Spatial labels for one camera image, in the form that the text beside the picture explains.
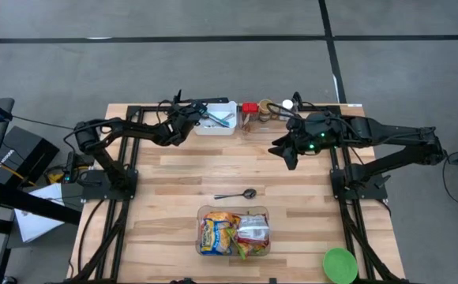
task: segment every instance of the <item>wooden tabletop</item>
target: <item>wooden tabletop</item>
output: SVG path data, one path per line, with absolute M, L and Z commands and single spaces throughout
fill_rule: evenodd
M 107 118 L 124 118 L 127 107 L 109 105 Z M 340 107 L 343 114 L 364 115 L 360 106 Z M 156 114 L 147 113 L 145 122 L 157 123 Z M 329 151 L 301 156 L 297 169 L 287 170 L 280 157 L 267 151 L 271 141 L 285 132 L 282 121 L 255 122 L 249 133 L 237 129 L 232 136 L 198 136 L 193 131 L 179 147 L 163 148 L 142 140 L 137 159 L 139 183 L 130 203 L 118 282 L 169 282 L 185 277 L 196 282 L 268 282 L 269 278 L 282 283 L 328 282 L 322 270 L 324 254 L 330 248 L 345 247 L 340 209 L 328 178 Z M 107 149 L 114 159 L 119 143 L 116 140 Z M 358 153 L 364 162 L 374 159 L 372 148 Z M 214 194 L 241 193 L 247 188 L 257 190 L 255 199 L 213 199 Z M 71 258 L 75 267 L 81 230 L 96 204 L 91 201 L 84 206 Z M 101 242 L 107 204 L 101 205 L 88 226 L 83 263 Z M 361 204 L 372 247 L 394 274 L 404 277 L 389 213 L 374 200 Z M 197 254 L 196 216 L 203 205 L 266 207 L 270 253 L 248 260 Z M 365 277 L 359 249 L 356 254 Z M 113 247 L 106 276 L 112 257 Z

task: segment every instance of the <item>spoon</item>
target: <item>spoon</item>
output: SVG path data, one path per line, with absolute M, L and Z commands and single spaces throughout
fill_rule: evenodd
M 222 199 L 226 197 L 233 197 L 233 196 L 243 196 L 246 199 L 252 199 L 257 195 L 257 190 L 255 189 L 245 189 L 245 191 L 241 194 L 232 194 L 232 195 L 215 195 L 214 198 L 217 199 Z

